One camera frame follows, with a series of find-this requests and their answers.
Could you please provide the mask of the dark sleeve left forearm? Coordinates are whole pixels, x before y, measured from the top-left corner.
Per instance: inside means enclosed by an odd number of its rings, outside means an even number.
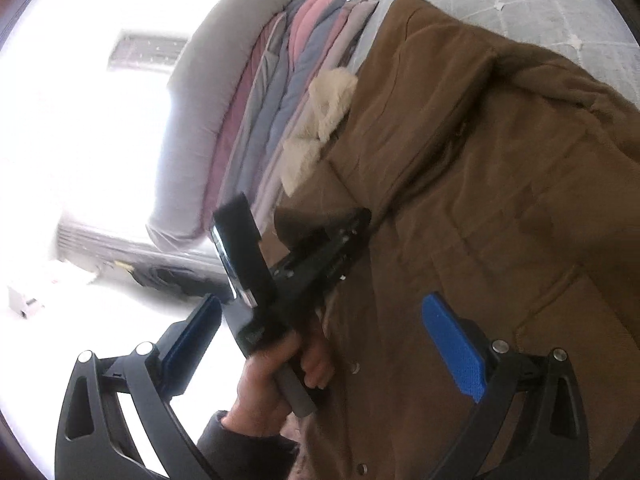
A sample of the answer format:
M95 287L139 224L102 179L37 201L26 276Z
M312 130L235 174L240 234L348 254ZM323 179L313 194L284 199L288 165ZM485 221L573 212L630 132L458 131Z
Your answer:
M287 479L299 445L286 437L249 437L227 429L217 412L205 427L198 450L221 479Z

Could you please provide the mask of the person's left hand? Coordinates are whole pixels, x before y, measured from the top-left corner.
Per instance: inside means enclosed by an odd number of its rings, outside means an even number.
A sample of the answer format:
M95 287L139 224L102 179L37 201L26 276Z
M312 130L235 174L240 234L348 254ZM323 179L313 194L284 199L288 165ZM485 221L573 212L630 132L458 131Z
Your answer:
M280 393L274 376L298 354L305 386L325 389L334 376L335 366L329 341L314 316L302 334L288 333L276 344L248 358L236 388L235 402L221 419L221 425L235 434L252 438L280 434L292 408Z

